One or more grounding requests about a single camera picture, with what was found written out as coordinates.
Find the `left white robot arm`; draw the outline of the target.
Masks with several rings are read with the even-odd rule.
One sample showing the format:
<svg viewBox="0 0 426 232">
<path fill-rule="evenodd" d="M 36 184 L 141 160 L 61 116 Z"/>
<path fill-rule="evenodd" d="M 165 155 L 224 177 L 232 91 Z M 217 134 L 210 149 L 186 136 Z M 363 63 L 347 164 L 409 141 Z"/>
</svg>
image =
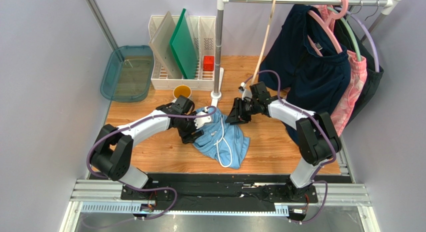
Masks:
<svg viewBox="0 0 426 232">
<path fill-rule="evenodd" d="M 94 176 L 107 178 L 134 189 L 143 189 L 149 176 L 131 164 L 135 146 L 153 135 L 177 129 L 183 144 L 193 144 L 204 135 L 198 120 L 206 114 L 197 114 L 194 102 L 180 96 L 175 101 L 158 106 L 149 115 L 126 125 L 104 125 L 89 150 L 86 165 Z"/>
</svg>

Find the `light blue shorts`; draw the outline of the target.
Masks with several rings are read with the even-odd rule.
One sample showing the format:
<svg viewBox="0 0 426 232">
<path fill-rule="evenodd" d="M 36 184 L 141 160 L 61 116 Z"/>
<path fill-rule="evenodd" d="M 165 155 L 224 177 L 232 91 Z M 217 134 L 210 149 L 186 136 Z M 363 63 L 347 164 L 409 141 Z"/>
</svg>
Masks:
<svg viewBox="0 0 426 232">
<path fill-rule="evenodd" d="M 217 109 L 211 115 L 212 122 L 201 128 L 203 135 L 193 146 L 204 156 L 218 161 L 223 168 L 238 170 L 247 155 L 250 138 L 244 136 L 239 126 L 226 123 L 227 118 Z"/>
</svg>

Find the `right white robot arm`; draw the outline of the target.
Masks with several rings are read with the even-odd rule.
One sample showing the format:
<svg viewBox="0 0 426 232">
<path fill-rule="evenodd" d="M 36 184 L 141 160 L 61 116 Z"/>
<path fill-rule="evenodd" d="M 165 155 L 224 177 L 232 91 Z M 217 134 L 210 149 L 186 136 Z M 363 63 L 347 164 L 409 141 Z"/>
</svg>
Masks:
<svg viewBox="0 0 426 232">
<path fill-rule="evenodd" d="M 279 95 L 271 96 L 263 82 L 250 86 L 242 82 L 238 89 L 242 96 L 234 99 L 226 123 L 247 124 L 253 115 L 262 114 L 296 131 L 301 159 L 286 181 L 283 194 L 289 201 L 302 199 L 319 170 L 334 162 L 342 148 L 330 115 L 304 110 Z"/>
</svg>

